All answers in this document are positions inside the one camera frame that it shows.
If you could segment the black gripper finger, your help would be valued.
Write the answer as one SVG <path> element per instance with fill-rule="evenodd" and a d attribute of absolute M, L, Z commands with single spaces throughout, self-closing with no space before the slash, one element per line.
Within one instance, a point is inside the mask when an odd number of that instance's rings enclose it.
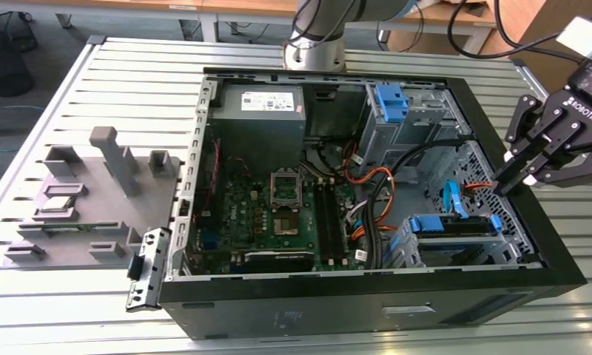
<path fill-rule="evenodd" d="M 583 153 L 583 156 L 580 164 L 570 167 L 559 167 L 551 163 L 532 167 L 522 182 L 527 186 L 551 185 L 560 188 L 591 184 L 592 152 Z"/>
<path fill-rule="evenodd" d="M 542 102 L 531 95 L 523 95 L 518 100 L 510 126 L 504 135 L 504 141 L 510 144 L 510 149 L 503 155 L 504 163 L 496 169 L 492 180 L 495 182 L 494 192 L 498 195 L 507 195 L 518 185 L 519 177 L 527 161 L 534 156 L 532 139 L 527 132 L 534 128 L 538 120 L 535 111 L 540 108 Z"/>

